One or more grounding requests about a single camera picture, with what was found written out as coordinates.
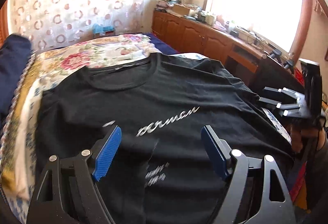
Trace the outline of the person's right hand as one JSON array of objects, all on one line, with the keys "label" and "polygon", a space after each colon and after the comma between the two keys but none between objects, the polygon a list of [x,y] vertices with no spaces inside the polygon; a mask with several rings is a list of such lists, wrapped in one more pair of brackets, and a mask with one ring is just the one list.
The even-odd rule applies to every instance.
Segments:
[{"label": "person's right hand", "polygon": [[290,127],[290,136],[291,136],[291,147],[292,150],[296,153],[300,153],[304,145],[302,142],[303,138],[314,139],[316,149],[319,150],[322,147],[322,144],[325,140],[325,136],[322,135],[323,129],[319,130],[315,127],[301,127],[296,124],[292,124]]}]

